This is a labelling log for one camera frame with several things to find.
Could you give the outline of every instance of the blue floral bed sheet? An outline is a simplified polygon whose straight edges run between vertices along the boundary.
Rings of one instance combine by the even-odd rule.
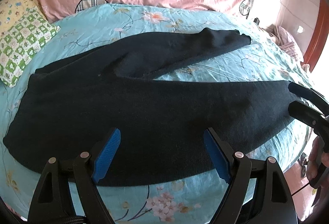
[[[249,46],[183,67],[161,76],[159,80],[193,82],[291,80],[304,86],[312,86],[300,66],[279,47],[267,40],[255,23],[219,12],[105,4],[69,16],[56,24],[61,26],[60,32],[36,54],[16,87],[10,89],[0,83],[1,137],[5,136],[18,110],[21,98],[27,89],[29,76],[37,68],[115,42],[123,37],[144,32],[197,33],[208,27],[237,29],[252,38]],[[295,120],[248,156],[263,160],[268,156],[274,156],[285,171],[301,155],[309,136],[310,128]],[[3,145],[2,139],[0,156],[0,194],[8,205],[27,218],[39,174],[16,162]],[[252,198],[254,186],[255,181],[250,181],[245,201]],[[99,187],[98,189],[116,223],[190,224],[209,222],[227,187],[225,181],[213,170],[157,185]],[[71,183],[70,188],[76,212],[83,215],[75,184]]]

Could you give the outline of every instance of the silver rivet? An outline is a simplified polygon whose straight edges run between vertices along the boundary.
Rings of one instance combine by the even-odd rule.
[[[243,158],[244,157],[244,154],[242,152],[236,152],[234,155],[237,158]]]
[[[56,162],[56,158],[55,157],[51,157],[49,160],[48,160],[48,163],[50,164],[53,164]]]
[[[81,158],[87,158],[88,156],[89,156],[88,152],[83,152],[83,153],[80,154]]]
[[[275,164],[276,160],[274,157],[269,157],[269,162]]]

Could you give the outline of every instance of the black fabric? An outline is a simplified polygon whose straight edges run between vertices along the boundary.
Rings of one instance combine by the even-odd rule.
[[[31,75],[3,142],[41,172],[50,157],[75,158],[121,130],[119,150],[100,185],[172,181],[213,168],[203,131],[213,127],[247,153],[292,118],[287,81],[188,83],[152,80],[250,44],[237,31],[146,33],[51,63]]]

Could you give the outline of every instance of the yellow patterned fabric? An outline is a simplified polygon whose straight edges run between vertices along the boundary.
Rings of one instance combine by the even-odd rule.
[[[0,37],[18,21],[27,10],[38,6],[37,0],[0,1]]]

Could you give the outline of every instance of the plaid heart pattern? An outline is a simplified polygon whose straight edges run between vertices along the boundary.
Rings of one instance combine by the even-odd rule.
[[[49,24],[36,7],[30,9],[0,40],[0,80],[14,87],[34,55],[59,30],[60,27]]]
[[[102,4],[108,4],[108,2],[106,0],[81,0],[76,6],[74,13]]]
[[[252,7],[253,0],[243,0],[239,10],[242,16],[248,16]]]

